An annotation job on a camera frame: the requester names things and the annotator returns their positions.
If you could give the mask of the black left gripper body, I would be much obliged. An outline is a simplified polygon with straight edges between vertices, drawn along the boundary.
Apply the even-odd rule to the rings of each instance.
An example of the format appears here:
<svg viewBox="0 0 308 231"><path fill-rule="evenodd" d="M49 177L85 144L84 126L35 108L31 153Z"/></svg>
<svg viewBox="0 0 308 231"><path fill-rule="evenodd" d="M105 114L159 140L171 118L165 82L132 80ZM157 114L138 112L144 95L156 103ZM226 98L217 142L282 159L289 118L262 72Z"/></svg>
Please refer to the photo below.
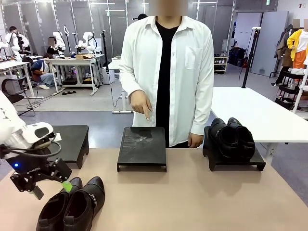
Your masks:
<svg viewBox="0 0 308 231"><path fill-rule="evenodd" d="M4 159L19 174L41 171L51 175L57 168L54 162L48 161L49 157L51 157L50 154L9 153L4 156Z"/></svg>

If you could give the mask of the person's right hand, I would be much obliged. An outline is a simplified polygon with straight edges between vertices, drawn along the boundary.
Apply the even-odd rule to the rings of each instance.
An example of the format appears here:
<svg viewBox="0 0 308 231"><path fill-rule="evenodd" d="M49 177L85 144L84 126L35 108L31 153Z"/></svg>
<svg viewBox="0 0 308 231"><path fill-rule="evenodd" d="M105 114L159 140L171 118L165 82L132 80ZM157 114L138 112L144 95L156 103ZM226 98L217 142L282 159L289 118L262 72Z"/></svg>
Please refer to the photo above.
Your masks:
<svg viewBox="0 0 308 231"><path fill-rule="evenodd" d="M130 94L130 104L135 112L145 115L147 121L150 120L152 105L144 91L136 90L132 92Z"/></svg>

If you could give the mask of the person's left hand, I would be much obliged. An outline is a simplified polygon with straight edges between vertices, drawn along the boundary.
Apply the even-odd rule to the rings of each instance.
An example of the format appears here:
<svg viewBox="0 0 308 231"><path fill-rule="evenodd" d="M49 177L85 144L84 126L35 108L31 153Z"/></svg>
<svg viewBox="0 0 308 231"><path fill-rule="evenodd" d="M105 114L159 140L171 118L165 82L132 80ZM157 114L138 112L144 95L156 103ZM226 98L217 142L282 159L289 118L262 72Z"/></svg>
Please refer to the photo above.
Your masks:
<svg viewBox="0 0 308 231"><path fill-rule="evenodd" d="M188 147L189 148L198 148L203 144L204 136L190 133L188 137Z"/></svg>

